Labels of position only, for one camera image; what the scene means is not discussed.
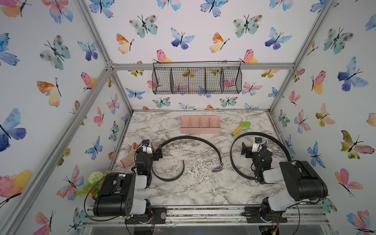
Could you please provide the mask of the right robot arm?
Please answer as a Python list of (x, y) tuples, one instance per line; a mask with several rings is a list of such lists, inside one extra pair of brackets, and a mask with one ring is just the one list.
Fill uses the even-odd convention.
[(263, 199), (258, 216), (265, 222), (282, 219), (282, 215), (289, 208), (304, 203), (318, 203), (325, 199), (328, 187), (307, 161), (279, 162), (279, 166), (272, 168), (273, 153), (266, 144), (256, 138), (252, 146), (242, 143), (241, 155), (252, 160), (252, 179), (259, 184), (277, 184), (284, 182), (286, 189)]

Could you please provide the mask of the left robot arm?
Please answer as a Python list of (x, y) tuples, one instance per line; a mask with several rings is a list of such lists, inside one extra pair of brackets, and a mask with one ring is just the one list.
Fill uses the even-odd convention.
[(105, 222), (121, 216), (134, 217), (140, 224), (155, 225), (156, 216), (149, 200), (135, 197), (135, 191), (147, 189), (152, 181), (152, 167), (157, 154), (150, 140), (143, 140), (135, 152), (135, 173), (109, 173), (102, 180), (92, 214), (86, 217)]

